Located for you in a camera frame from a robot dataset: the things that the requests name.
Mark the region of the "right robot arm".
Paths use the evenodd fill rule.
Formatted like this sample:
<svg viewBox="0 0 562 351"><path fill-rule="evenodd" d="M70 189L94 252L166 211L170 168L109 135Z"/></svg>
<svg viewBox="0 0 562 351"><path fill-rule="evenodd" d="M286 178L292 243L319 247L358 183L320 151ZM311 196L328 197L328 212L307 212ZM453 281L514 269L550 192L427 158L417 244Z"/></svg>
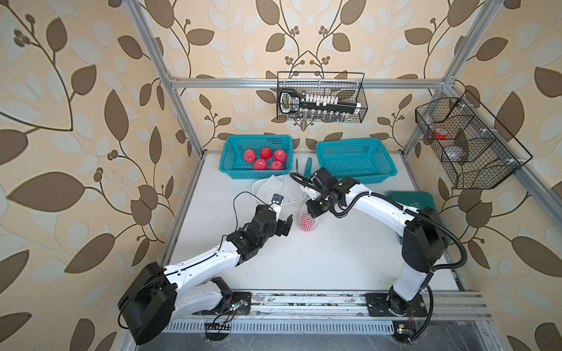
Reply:
<svg viewBox="0 0 562 351"><path fill-rule="evenodd" d="M430 207L417 209L374 192L355 178L335 178L326 168L309 177L291 178L310 196L307 213L318 218L326 212L342 219L356 209L385 224L402 238L404 261L398 278L383 304L392 314L404 316L412 302L440 270L462 268L468 254L461 240L442 225Z"/></svg>

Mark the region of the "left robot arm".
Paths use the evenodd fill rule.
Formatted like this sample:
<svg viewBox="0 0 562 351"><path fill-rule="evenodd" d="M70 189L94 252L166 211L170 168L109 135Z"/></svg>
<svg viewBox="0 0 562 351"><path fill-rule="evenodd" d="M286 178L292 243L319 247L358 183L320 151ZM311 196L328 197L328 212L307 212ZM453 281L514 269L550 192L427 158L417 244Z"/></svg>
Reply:
<svg viewBox="0 0 562 351"><path fill-rule="evenodd" d="M119 316L136 345L161 334L175 319L197 312L224 313L232 291L218 275L255 257L273 236L287 236L294 218L279 218L281 207L260 205L251 222L224 236L220 244L182 263L146 265L118 302Z"/></svg>

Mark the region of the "teal knife sheath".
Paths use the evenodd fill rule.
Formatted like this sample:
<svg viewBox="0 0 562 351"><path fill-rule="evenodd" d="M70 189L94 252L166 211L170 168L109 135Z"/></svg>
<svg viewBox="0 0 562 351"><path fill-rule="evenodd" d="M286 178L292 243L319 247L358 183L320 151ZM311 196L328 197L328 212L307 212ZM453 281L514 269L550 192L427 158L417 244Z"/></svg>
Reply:
<svg viewBox="0 0 562 351"><path fill-rule="evenodd" d="M308 178L312 174L313 159L311 157L307 158L307 162L304 169L304 177Z"/></svg>

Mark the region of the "right teal plastic basket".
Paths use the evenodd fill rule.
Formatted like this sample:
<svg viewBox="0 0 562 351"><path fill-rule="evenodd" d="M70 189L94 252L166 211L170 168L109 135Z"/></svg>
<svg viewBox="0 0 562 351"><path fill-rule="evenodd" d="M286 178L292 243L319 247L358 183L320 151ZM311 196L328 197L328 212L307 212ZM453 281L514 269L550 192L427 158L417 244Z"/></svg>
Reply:
<svg viewBox="0 0 562 351"><path fill-rule="evenodd" d="M351 177L363 184L379 184L397 175L397 168L379 139L346 139L316 146L318 163L338 179Z"/></svg>

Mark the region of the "teal plastic basket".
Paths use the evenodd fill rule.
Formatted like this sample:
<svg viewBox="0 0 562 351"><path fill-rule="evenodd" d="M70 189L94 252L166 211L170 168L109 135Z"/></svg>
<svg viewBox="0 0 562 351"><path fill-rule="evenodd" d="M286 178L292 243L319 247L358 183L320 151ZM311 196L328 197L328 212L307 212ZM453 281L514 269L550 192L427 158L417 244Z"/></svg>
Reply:
<svg viewBox="0 0 562 351"><path fill-rule="evenodd" d="M252 149L259 157L260 150L269 147L272 151L283 150L287 159L282 170L270 170L273 159L267 160L266 170L255 170L253 163L244 161L244 152ZM231 135L222 150L219 170L232 179L264 179L288 174L293 167L293 139L289 135Z"/></svg>
<svg viewBox="0 0 562 351"><path fill-rule="evenodd" d="M338 179L351 177L363 184L379 184L397 175L397 168L379 139L346 139L316 146L318 163Z"/></svg>

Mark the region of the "left teal plastic basket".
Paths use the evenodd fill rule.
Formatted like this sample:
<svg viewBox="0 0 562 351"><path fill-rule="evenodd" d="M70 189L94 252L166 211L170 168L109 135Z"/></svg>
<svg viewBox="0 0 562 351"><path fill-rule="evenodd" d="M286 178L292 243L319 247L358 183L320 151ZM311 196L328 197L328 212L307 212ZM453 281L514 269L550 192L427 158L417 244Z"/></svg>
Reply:
<svg viewBox="0 0 562 351"><path fill-rule="evenodd" d="M252 149L259 157L260 150L269 147L272 151L283 150L287 159L282 170L270 170L273 159L267 160L266 170L255 170L253 163L244 161L244 152ZM232 179L264 179L288 174L293 167L293 139L289 135L231 135L222 150L219 170Z"/></svg>

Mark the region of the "green tool case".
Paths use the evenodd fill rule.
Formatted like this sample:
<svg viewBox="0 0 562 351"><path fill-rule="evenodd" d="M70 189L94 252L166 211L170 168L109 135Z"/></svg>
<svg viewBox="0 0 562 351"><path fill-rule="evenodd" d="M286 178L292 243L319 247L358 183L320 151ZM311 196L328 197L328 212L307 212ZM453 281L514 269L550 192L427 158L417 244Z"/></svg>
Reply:
<svg viewBox="0 0 562 351"><path fill-rule="evenodd" d="M389 192L387 197L405 206L416 207L417 209L429 207L437 211L433 196L427 192L393 191Z"/></svg>

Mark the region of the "black white tool set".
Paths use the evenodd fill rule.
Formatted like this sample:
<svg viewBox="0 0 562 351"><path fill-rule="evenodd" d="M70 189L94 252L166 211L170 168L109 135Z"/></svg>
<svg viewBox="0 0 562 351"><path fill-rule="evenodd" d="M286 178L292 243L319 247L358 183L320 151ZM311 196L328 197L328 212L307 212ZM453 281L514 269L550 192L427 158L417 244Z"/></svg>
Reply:
<svg viewBox="0 0 562 351"><path fill-rule="evenodd" d="M295 89L282 89L277 95L277 106L283 114L327 111L351 115L359 114L364 108L360 102L347 102L336 96L300 94Z"/></svg>

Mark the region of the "red tape roll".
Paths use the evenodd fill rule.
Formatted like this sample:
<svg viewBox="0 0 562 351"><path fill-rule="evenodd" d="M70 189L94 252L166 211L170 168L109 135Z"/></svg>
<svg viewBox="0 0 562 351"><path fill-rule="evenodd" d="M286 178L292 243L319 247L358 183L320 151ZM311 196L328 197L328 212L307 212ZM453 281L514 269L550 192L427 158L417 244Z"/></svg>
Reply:
<svg viewBox="0 0 562 351"><path fill-rule="evenodd" d="M436 127L433 130L433 135L436 140L446 140L449 137L449 132L443 127Z"/></svg>

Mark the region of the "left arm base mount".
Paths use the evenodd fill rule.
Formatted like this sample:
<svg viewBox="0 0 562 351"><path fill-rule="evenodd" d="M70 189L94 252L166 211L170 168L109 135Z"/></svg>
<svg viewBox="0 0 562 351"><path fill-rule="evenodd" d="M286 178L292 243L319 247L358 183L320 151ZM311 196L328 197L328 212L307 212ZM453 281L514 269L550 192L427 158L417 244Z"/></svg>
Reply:
<svg viewBox="0 0 562 351"><path fill-rule="evenodd" d="M234 291L221 277L212 278L197 286L196 300L193 304L197 315L218 315L223 312L236 312L248 315L251 310L253 294L249 291Z"/></svg>

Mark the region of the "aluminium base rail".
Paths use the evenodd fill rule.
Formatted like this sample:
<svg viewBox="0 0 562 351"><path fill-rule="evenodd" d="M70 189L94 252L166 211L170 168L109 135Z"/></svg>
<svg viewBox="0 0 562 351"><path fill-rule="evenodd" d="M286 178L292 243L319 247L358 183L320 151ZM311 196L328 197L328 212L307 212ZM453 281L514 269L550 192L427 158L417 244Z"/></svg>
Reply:
<svg viewBox="0 0 562 351"><path fill-rule="evenodd" d="M162 333L208 333L210 337L243 333L393 335L414 334L425 321L483 323L492 319L477 292L423 292L427 317L370 317L368 292L254 290L248 315L224 312L191 314L172 320Z"/></svg>

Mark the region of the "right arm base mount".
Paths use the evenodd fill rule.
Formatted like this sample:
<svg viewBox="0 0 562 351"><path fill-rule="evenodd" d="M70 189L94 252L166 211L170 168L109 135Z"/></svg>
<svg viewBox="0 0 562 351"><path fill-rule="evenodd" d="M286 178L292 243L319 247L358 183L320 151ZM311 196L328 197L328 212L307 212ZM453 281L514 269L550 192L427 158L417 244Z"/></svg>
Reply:
<svg viewBox="0 0 562 351"><path fill-rule="evenodd" d="M427 317L427 304L418 292L411 301L398 295L394 288L388 292L369 292L364 295L370 317Z"/></svg>

